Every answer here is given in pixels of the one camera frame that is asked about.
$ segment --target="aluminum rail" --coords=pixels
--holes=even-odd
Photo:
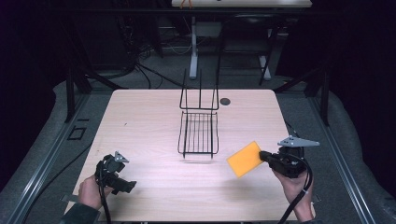
[[[361,193],[361,190],[358,184],[355,181],[352,173],[349,170],[346,160],[344,159],[343,154],[341,153],[340,147],[335,140],[332,130],[329,126],[326,126],[323,120],[320,117],[318,111],[318,102],[313,97],[308,98],[308,102],[311,105],[311,108],[318,113],[315,114],[315,118],[318,121],[320,128],[326,134],[327,139],[329,140],[330,150],[332,153],[332,158],[334,160],[335,166],[344,182],[346,187],[346,191],[349,194],[349,197],[355,206],[356,211],[358,212],[358,216],[361,219],[361,223],[367,224],[375,224],[375,219],[370,212],[370,209],[367,206],[366,201],[364,201],[364,197]]]
[[[76,105],[77,109],[75,116],[70,120],[70,122],[65,123],[62,129],[60,130],[47,156],[38,165],[32,178],[29,180],[28,184],[26,185],[20,197],[20,200],[18,201],[7,223],[9,224],[22,223],[30,206],[33,205],[33,201],[36,195],[38,194],[38,192],[40,191],[47,175],[50,173],[50,169],[52,168],[53,163],[55,163],[55,160],[60,153],[62,142],[67,137],[67,134],[73,129],[73,124],[76,121],[78,112],[80,112],[83,106],[87,103],[88,98],[89,95],[86,94],[81,95],[81,98],[78,100],[78,103]]]

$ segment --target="black cable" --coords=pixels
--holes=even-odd
[[[169,78],[169,77],[165,77],[164,75],[161,75],[159,72],[157,72],[157,71],[155,71],[155,70],[152,70],[152,69],[146,67],[145,65],[143,65],[143,64],[141,64],[141,63],[136,62],[136,66],[140,66],[140,67],[142,67],[142,68],[144,68],[144,69],[150,71],[151,73],[153,73],[153,74],[155,74],[155,75],[157,75],[157,76],[159,76],[159,77],[162,77],[163,79],[165,79],[165,80],[167,80],[167,81],[169,81],[169,82],[171,82],[171,83],[173,83],[173,84],[175,84],[175,85],[177,85],[177,86],[179,86],[179,87],[181,87],[181,88],[196,89],[196,88],[194,88],[194,87],[186,86],[186,85],[184,85],[184,84],[182,84],[182,83],[179,83],[179,82],[177,82],[177,81],[174,81],[173,79],[171,79],[171,78]]]
[[[308,163],[307,163],[305,160],[303,160],[303,159],[301,159],[301,158],[299,158],[299,157],[296,157],[296,156],[294,156],[294,155],[288,154],[288,153],[280,153],[280,154],[285,155],[285,156],[289,156],[289,157],[293,157],[294,159],[297,159],[297,160],[301,161],[301,162],[305,165],[305,168],[306,168],[306,171],[307,171],[306,180],[305,180],[305,184],[304,184],[303,189],[302,189],[301,192],[296,196],[296,198],[289,204],[289,207],[286,209],[286,211],[285,211],[283,217],[282,217],[282,218],[279,220],[279,222],[278,222],[279,224],[282,224],[282,223],[284,223],[284,222],[286,221],[286,219],[288,218],[288,216],[290,215],[290,213],[293,211],[293,209],[294,209],[294,207],[297,205],[297,203],[298,203],[298,202],[305,196],[305,194],[308,192],[309,187],[311,187],[312,180],[313,180],[314,176],[313,176],[311,167],[308,165]]]
[[[150,44],[142,45],[139,48],[139,59],[146,60],[151,56],[151,51],[153,47]]]
[[[58,172],[58,174],[56,174],[35,196],[35,198],[32,201],[32,204],[29,206],[26,214],[23,217],[23,221],[22,223],[26,222],[26,219],[29,217],[30,212],[32,211],[33,206],[35,205],[35,203],[37,202],[38,198],[41,196],[41,194],[43,194],[43,192],[49,187],[49,185],[65,170],[67,169],[73,162],[75,162],[85,151],[87,151],[88,148],[90,148],[90,146],[92,145],[92,142],[90,142],[90,144],[84,148],[84,150],[82,150],[73,160],[71,160],[69,163],[66,164],[66,166],[60,171]]]
[[[105,209],[107,224],[111,224],[111,215],[110,215],[110,211],[108,210],[108,205],[107,205],[107,200],[106,200],[106,195],[105,195],[105,183],[104,183],[104,179],[103,179],[103,175],[102,175],[102,172],[104,169],[103,164],[104,164],[104,161],[101,161],[100,171],[99,171],[99,195],[101,198],[102,206]]]
[[[179,44],[179,43],[191,43],[191,38],[186,36],[176,35],[168,39],[161,41],[162,44]]]
[[[158,86],[155,89],[158,90],[162,84],[163,84],[163,77],[161,77],[161,82],[160,82],[160,84],[158,84]]]
[[[134,65],[130,65],[127,68],[123,69],[122,71],[120,71],[117,74],[112,74],[112,75],[100,75],[101,77],[105,77],[107,79],[112,79],[112,78],[117,78],[117,77],[125,77],[128,74],[130,74],[131,72],[134,71]]]
[[[300,137],[300,135],[299,134],[297,134],[297,131],[285,120],[285,123],[286,123],[286,125],[288,125],[290,128],[291,128],[291,130],[293,131],[293,133],[297,136],[297,137]]]
[[[136,65],[136,68],[145,76],[146,80],[148,81],[148,89],[151,89],[151,81],[149,80],[149,77],[146,75],[146,73],[140,68],[139,65]]]

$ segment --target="metal bracket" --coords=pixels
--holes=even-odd
[[[321,198],[319,198],[319,196],[317,194],[312,196],[312,204],[316,204],[316,203],[320,203],[321,202]]]
[[[118,151],[114,154],[114,161],[116,162],[129,162],[125,157],[123,157]]]
[[[78,196],[74,194],[65,194],[62,196],[61,201],[64,203],[73,202],[78,203]]]
[[[318,147],[320,145],[319,142],[305,140],[292,135],[283,139],[277,144],[282,147]]]

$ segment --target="dark curtain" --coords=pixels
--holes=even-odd
[[[343,31],[346,44],[333,61],[330,89],[357,129],[362,159],[378,183],[396,197],[396,153],[391,143],[396,133],[396,2],[349,0],[331,6],[324,2],[313,1],[313,8],[341,9],[343,17],[300,20],[285,44],[276,75],[297,77],[319,66],[332,49],[334,32]],[[307,82],[318,80],[311,77]]]
[[[1,189],[50,116],[53,87],[64,81],[52,34],[34,1],[0,3]]]

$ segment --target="sleeve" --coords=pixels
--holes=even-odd
[[[75,203],[61,219],[60,224],[92,224],[100,212],[82,203]]]

